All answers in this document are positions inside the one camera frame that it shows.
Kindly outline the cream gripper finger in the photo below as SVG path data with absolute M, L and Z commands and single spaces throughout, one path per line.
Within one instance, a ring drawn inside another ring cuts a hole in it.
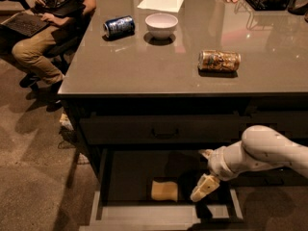
M 198 153 L 203 156 L 205 159 L 209 159 L 213 153 L 212 149 L 200 149 Z
M 201 189 L 199 187 L 195 187 L 192 190 L 190 199 L 192 202 L 198 202 L 200 201 L 203 197 L 205 197 L 208 194 L 208 191 L 206 189 Z

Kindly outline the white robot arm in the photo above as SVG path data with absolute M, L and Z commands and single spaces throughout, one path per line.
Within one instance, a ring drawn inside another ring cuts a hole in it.
M 199 153 L 207 160 L 209 174 L 199 178 L 190 196 L 192 202 L 215 191 L 220 181 L 235 179 L 248 171 L 288 167 L 308 177 L 308 147 L 263 125 L 248 127 L 242 138 L 231 145 Z

